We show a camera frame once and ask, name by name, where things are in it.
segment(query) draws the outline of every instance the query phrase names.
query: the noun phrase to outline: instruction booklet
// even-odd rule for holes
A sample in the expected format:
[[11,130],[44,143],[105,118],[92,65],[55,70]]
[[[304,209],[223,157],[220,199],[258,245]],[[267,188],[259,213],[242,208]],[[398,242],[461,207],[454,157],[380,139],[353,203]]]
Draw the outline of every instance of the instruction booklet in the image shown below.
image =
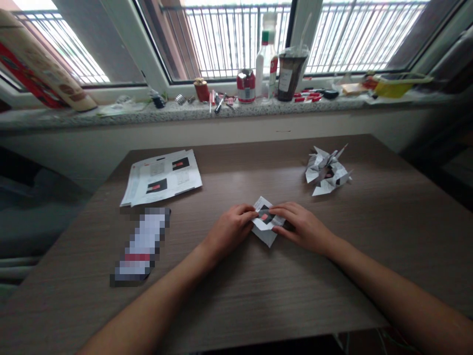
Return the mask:
[[148,204],[202,186],[194,151],[181,150],[134,163],[122,206]]

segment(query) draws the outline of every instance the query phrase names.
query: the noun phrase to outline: dark drink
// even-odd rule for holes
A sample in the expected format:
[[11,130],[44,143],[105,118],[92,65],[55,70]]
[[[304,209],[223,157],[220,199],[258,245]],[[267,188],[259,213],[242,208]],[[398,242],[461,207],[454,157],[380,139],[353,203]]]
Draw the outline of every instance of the dark drink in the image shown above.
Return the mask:
[[290,47],[279,54],[279,61],[281,63],[277,88],[277,99],[279,101],[292,100],[308,55],[309,50],[306,45],[303,46],[302,50]]

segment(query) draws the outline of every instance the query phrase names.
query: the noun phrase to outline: window sill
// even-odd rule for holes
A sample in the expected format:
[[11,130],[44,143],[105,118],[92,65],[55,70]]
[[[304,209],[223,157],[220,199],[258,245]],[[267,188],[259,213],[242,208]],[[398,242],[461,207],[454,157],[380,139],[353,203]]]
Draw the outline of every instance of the window sill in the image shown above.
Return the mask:
[[30,109],[11,110],[0,115],[0,130],[2,131],[25,131],[25,130],[45,130],[60,128],[76,128],[91,126],[114,126],[139,123],[159,123],[170,121],[191,121],[218,118],[251,117],[266,115],[284,115],[309,112],[333,112],[344,110],[368,109],[374,107],[424,107],[438,104],[453,103],[457,98],[441,94],[415,94],[414,98],[406,100],[385,100],[376,101],[369,104],[366,96],[359,97],[339,97],[335,100],[322,99],[316,103],[283,103],[273,99],[269,102],[257,100],[256,103],[243,105],[235,103],[235,111],[223,106],[216,115],[212,108],[209,113],[209,106],[195,101],[193,104],[185,103],[179,106],[175,102],[169,102],[163,109],[156,109],[149,104],[143,111],[135,113],[124,113],[116,116],[97,116],[98,110],[77,113],[72,109]]

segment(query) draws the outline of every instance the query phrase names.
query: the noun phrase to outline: wooden table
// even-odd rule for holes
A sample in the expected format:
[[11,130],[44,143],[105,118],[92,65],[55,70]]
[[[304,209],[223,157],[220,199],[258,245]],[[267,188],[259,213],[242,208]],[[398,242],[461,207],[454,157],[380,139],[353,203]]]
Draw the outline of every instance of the wooden table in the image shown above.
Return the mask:
[[[315,144],[349,143],[353,181],[312,197],[304,180]],[[369,135],[194,147],[203,187],[153,206],[172,209],[160,262],[142,287],[110,288],[109,273],[144,206],[119,208],[132,163],[182,148],[131,151],[11,297],[1,351],[71,353],[181,261],[219,215],[260,195],[296,201],[331,230],[473,315],[473,219],[412,166]],[[163,344],[189,352],[371,328],[387,322],[327,259],[278,237],[251,235],[198,287]]]

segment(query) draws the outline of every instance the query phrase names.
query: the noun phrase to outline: yellow container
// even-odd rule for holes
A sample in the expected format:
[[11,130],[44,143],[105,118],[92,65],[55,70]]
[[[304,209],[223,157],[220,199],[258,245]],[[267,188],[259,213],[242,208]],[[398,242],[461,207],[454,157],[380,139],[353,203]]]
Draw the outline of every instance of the yellow container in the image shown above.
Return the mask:
[[379,74],[373,78],[378,82],[374,92],[378,96],[391,99],[401,98],[415,84],[426,84],[434,78],[416,73]]

